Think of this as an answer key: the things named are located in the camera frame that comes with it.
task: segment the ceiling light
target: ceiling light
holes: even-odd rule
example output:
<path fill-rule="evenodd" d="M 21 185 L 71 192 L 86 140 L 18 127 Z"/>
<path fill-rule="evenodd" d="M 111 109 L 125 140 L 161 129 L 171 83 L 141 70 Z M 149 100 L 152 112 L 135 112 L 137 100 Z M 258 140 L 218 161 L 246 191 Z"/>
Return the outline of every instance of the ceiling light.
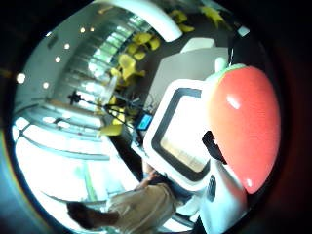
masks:
<path fill-rule="evenodd" d="M 60 57 L 56 57 L 56 62 L 60 62 Z"/>
<path fill-rule="evenodd" d="M 56 118 L 48 116 L 48 117 L 43 117 L 42 120 L 46 123 L 53 124 L 56 121 Z"/>
<path fill-rule="evenodd" d="M 101 9 L 99 9 L 97 12 L 101 15 L 101 14 L 103 14 L 104 12 L 108 11 L 111 8 L 112 8 L 112 6 L 103 7 Z"/>
<path fill-rule="evenodd" d="M 43 86 L 44 89 L 48 89 L 48 88 L 49 88 L 49 83 L 48 83 L 48 82 L 45 82 L 45 83 L 43 83 L 42 86 Z"/>
<path fill-rule="evenodd" d="M 182 35 L 176 23 L 156 4 L 146 0 L 96 0 L 94 3 L 111 4 L 131 11 L 148 22 L 167 42 Z"/>
<path fill-rule="evenodd" d="M 22 84 L 24 81 L 25 81 L 25 74 L 24 73 L 20 73 L 18 76 L 17 76 L 17 81 L 19 84 Z"/>

